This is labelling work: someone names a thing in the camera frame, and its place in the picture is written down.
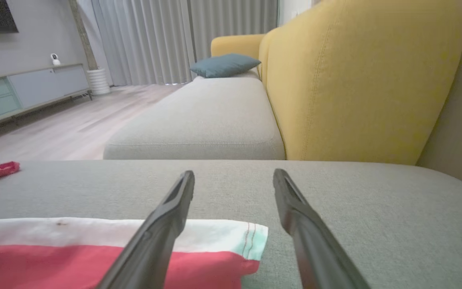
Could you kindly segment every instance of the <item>white cabinet door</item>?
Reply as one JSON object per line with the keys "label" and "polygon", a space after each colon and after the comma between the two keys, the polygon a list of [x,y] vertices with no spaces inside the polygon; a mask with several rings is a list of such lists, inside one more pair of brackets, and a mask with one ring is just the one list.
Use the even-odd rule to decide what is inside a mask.
{"label": "white cabinet door", "polygon": [[11,75],[8,79],[17,93],[22,108],[30,108],[64,95],[59,89],[53,69]]}
{"label": "white cabinet door", "polygon": [[88,89],[87,77],[83,66],[69,66],[53,68],[57,76],[57,82],[63,95],[69,95],[81,90]]}

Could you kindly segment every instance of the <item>wooden floor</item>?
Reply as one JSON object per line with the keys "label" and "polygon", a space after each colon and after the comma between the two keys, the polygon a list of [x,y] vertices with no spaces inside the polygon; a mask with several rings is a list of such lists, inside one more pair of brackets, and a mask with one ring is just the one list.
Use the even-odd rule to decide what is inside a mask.
{"label": "wooden floor", "polygon": [[0,163],[102,159],[105,142],[180,85],[121,86],[0,126]]}

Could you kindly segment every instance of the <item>tree trunk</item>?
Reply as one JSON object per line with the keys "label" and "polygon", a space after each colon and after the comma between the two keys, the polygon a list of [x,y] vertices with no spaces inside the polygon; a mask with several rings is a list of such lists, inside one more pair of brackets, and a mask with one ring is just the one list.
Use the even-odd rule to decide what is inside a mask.
{"label": "tree trunk", "polygon": [[79,15],[79,11],[77,10],[77,0],[69,0],[69,4],[72,10],[72,15],[74,16],[74,21],[76,22],[77,32],[79,33],[81,43],[83,44],[83,50],[85,51],[85,55],[87,57],[88,70],[95,71],[99,68],[97,67],[97,62],[95,61],[94,52],[90,46],[90,41],[88,41],[85,25],[83,24],[81,15]]}

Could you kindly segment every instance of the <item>sofa seat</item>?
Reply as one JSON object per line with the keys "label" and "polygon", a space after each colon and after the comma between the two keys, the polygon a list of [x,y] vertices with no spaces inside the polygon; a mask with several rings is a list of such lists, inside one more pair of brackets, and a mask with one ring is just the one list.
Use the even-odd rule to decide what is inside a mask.
{"label": "sofa seat", "polygon": [[285,159],[257,77],[193,81],[110,138],[104,159]]}
{"label": "sofa seat", "polygon": [[315,161],[57,161],[22,163],[0,179],[0,218],[143,219],[185,170],[189,218],[268,226],[259,271],[245,289],[301,287],[274,198],[290,174],[372,289],[462,288],[462,181],[403,165]]}

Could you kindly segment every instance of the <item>pillow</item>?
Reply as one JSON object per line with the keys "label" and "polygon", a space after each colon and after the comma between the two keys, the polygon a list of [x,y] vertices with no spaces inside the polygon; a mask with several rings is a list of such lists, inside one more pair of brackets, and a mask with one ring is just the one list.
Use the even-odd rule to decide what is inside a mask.
{"label": "pillow", "polygon": [[230,77],[255,68],[260,63],[247,55],[231,53],[198,61],[190,70],[206,78]]}

